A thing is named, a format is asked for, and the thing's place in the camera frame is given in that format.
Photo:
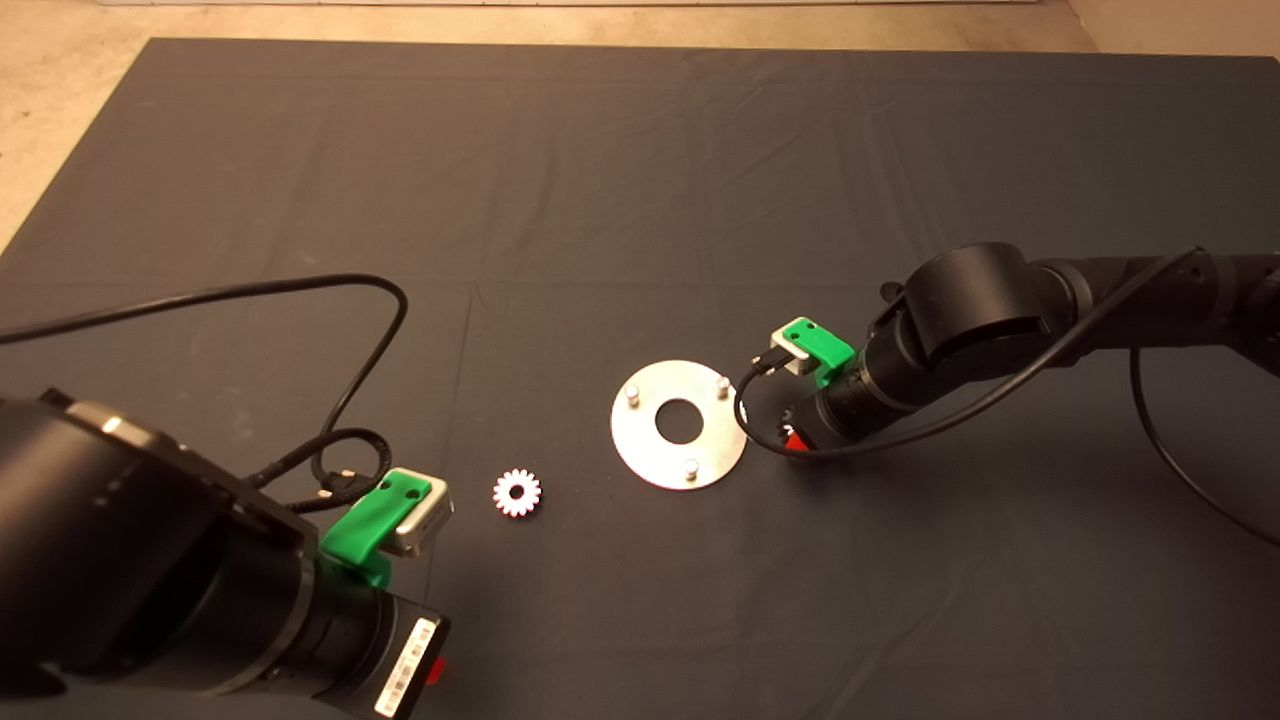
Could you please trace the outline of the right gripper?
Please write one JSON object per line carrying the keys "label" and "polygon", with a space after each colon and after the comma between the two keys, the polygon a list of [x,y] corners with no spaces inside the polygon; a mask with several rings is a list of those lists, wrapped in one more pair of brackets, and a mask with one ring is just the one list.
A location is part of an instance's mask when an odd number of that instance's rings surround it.
{"label": "right gripper", "polygon": [[803,443],[809,451],[831,451],[855,445],[847,427],[835,415],[824,393],[814,393],[797,401],[797,433],[783,425],[786,450],[801,452]]}

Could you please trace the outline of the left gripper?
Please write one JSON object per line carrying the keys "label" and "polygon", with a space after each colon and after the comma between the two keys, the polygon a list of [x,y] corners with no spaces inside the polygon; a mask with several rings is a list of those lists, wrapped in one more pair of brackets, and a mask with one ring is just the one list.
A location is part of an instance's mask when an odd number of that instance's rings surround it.
{"label": "left gripper", "polygon": [[402,597],[380,598],[372,669],[365,679],[366,719],[410,719],[426,687],[440,680],[451,619]]}

